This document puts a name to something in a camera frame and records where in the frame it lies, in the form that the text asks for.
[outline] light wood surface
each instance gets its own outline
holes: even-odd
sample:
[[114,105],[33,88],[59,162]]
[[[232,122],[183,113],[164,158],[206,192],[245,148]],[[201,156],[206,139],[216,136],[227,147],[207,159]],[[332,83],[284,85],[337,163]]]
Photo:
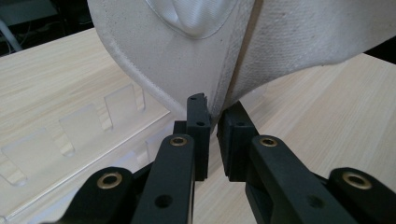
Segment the light wood surface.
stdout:
[[[57,121],[91,104],[108,129],[103,99],[128,84],[136,86],[94,30],[0,58],[0,147],[46,127],[67,150]],[[279,78],[243,104],[260,133],[283,139],[311,171],[327,177],[333,168],[353,167],[396,190],[395,86],[395,65],[359,55]],[[224,177],[212,140],[209,178],[195,192],[194,223],[255,223],[244,184]]]

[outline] white fabric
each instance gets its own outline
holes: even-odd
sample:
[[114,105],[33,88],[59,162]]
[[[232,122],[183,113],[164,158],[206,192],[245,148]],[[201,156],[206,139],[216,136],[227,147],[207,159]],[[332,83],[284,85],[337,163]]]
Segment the white fabric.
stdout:
[[213,35],[230,16],[237,0],[146,0],[171,28],[192,38]]
[[208,96],[215,118],[265,82],[339,63],[396,35],[394,0],[239,0],[223,24],[215,20],[219,29],[201,39],[181,35],[189,29],[165,24],[164,14],[154,9],[157,16],[144,0],[89,0],[89,5],[115,61],[182,116],[187,97],[195,93]]

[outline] black plastic part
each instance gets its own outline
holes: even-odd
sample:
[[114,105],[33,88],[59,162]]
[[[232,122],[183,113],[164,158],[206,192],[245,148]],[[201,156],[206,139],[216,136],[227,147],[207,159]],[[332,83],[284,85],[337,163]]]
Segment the black plastic part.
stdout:
[[245,193],[256,222],[258,224],[271,223],[274,204],[266,190],[256,189],[249,183],[245,186]]
[[368,55],[396,64],[396,36],[364,52]]
[[271,223],[356,223],[280,139],[254,137],[249,155],[274,203]]
[[209,163],[210,116],[203,93],[195,94],[187,100],[187,134],[195,141],[195,180],[207,178]]
[[[179,146],[171,144],[178,138]],[[192,223],[194,140],[186,134],[163,139],[132,223]]]
[[[112,189],[101,189],[98,180],[105,174],[119,174],[121,182]],[[138,179],[145,181],[143,172],[138,175]],[[132,173],[123,168],[108,167],[96,172],[77,192],[64,216],[54,223],[129,223],[138,202],[138,188],[134,187],[134,182]]]
[[140,195],[142,194],[143,189],[146,186],[146,181],[149,178],[149,172],[151,170],[151,166],[152,166],[152,162],[133,174],[134,193],[137,195],[137,198],[140,198]]
[[176,133],[187,133],[187,121],[186,120],[176,120],[174,125],[173,134]]
[[396,194],[374,177],[339,168],[330,173],[328,188],[359,223],[396,223]]
[[226,109],[218,125],[218,139],[224,172],[230,181],[245,182],[248,174],[248,150],[256,127],[241,103]]

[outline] black metal bracket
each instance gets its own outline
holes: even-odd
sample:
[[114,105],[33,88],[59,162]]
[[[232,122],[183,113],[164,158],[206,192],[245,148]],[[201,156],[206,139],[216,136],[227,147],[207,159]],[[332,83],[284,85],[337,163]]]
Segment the black metal bracket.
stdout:
[[[210,117],[202,93],[187,106],[154,163],[135,174],[98,171],[55,223],[192,223],[194,183],[207,178]],[[282,140],[259,135],[240,103],[223,112],[218,139],[224,172],[246,182],[258,223],[396,223],[392,190],[351,168],[328,180],[311,173]]]
[[366,173],[312,174],[282,140],[259,135],[237,103],[222,114],[218,139],[225,174],[246,182],[258,223],[396,223],[396,194]]

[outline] bolt hole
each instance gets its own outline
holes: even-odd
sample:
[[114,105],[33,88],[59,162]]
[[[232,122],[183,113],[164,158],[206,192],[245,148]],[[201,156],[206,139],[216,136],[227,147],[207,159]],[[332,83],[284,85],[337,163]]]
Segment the bolt hole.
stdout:
[[174,137],[171,139],[170,143],[174,147],[181,147],[187,144],[187,139],[183,137]]
[[324,202],[317,196],[309,195],[306,199],[308,201],[309,206],[311,206],[313,208],[323,208],[324,207]]
[[343,179],[348,185],[357,189],[370,189],[372,187],[371,182],[362,175],[358,175],[351,172],[345,172]]
[[265,147],[275,147],[277,145],[277,141],[272,138],[263,138],[260,142]]
[[117,181],[117,177],[114,175],[110,175],[105,177],[105,179],[103,179],[103,183],[110,185],[110,184],[114,184]]
[[120,175],[118,172],[106,173],[98,179],[96,185],[99,189],[113,189],[118,186],[121,181],[122,175]]
[[169,205],[171,205],[172,201],[173,200],[172,200],[171,196],[164,194],[164,195],[158,196],[155,199],[155,205],[157,205],[157,207],[159,207],[159,208],[166,208],[166,207],[169,207]]

